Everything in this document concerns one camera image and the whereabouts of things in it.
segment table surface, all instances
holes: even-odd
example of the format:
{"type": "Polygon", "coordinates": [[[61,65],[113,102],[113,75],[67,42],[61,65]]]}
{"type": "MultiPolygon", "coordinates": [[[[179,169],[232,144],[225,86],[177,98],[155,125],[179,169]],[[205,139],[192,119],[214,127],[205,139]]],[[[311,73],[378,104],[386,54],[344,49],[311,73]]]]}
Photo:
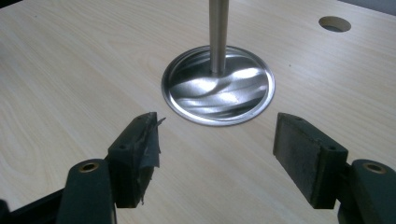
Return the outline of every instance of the table surface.
{"type": "Polygon", "coordinates": [[[348,162],[396,168],[396,17],[334,0],[232,0],[228,44],[276,78],[257,118],[214,128],[163,99],[177,55],[207,45],[208,1],[25,0],[0,9],[0,197],[11,210],[103,158],[136,116],[157,111],[161,168],[119,223],[337,223],[314,210],[274,157],[278,112],[317,126],[348,162]],[[349,21],[335,33],[324,16],[349,21]]]}

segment metal rod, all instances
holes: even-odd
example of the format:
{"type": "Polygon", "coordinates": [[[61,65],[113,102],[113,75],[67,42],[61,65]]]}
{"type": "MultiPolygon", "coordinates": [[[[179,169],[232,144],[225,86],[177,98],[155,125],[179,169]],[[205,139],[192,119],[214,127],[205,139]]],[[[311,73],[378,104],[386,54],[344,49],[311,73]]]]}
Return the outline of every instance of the metal rod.
{"type": "Polygon", "coordinates": [[[209,0],[210,69],[222,74],[225,69],[229,0],[209,0]]]}

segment vertical metal shaft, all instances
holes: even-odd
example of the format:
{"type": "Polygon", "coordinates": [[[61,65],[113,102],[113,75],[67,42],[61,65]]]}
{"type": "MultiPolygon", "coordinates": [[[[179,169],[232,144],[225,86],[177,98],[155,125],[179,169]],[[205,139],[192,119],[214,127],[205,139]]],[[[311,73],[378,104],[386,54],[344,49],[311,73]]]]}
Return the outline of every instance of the vertical metal shaft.
{"type": "Polygon", "coordinates": [[[209,0],[210,69],[222,74],[225,69],[229,0],[209,0]]]}

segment black plastic part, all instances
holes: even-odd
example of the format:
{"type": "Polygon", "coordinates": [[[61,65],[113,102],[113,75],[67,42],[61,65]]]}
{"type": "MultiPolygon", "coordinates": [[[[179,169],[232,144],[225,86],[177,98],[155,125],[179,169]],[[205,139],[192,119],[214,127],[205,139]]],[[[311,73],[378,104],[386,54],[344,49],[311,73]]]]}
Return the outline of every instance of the black plastic part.
{"type": "Polygon", "coordinates": [[[396,174],[391,168],[376,161],[356,160],[349,182],[364,223],[396,223],[396,174]]]}
{"type": "Polygon", "coordinates": [[[9,213],[6,202],[1,200],[0,223],[7,224],[52,224],[55,223],[61,203],[63,189],[29,203],[9,213]]]}
{"type": "Polygon", "coordinates": [[[349,172],[351,166],[346,164],[345,170],[339,176],[337,200],[340,201],[340,208],[338,209],[338,222],[340,224],[361,224],[361,211],[356,204],[353,190],[349,183],[349,172]]]}
{"type": "Polygon", "coordinates": [[[141,115],[128,125],[108,149],[115,203],[135,208],[149,185],[154,167],[160,166],[157,113],[141,115]]]}
{"type": "Polygon", "coordinates": [[[333,209],[347,150],[299,117],[279,113],[274,155],[316,209],[333,209]]]}
{"type": "Polygon", "coordinates": [[[56,223],[116,222],[107,161],[88,160],[73,166],[67,177],[56,223]]]}
{"type": "Polygon", "coordinates": [[[18,3],[18,2],[20,2],[21,0],[2,0],[1,2],[0,2],[0,8],[2,8],[2,7],[8,7],[8,6],[10,6],[10,5],[12,5],[12,4],[15,4],[15,3],[18,3]]]}

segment reflective metal surface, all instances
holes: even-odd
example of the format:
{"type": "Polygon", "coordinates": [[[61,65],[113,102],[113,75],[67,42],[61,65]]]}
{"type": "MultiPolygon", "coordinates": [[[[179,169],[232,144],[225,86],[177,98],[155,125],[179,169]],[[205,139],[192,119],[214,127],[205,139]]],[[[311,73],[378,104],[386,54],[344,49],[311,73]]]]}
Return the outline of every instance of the reflective metal surface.
{"type": "Polygon", "coordinates": [[[163,97],[180,116],[212,126],[233,125],[259,115],[275,91],[274,76],[256,55],[226,48],[221,75],[210,71],[210,47],[175,58],[163,74],[163,97]]]}
{"type": "Polygon", "coordinates": [[[210,69],[223,73],[227,44],[229,0],[209,0],[210,69]]]}

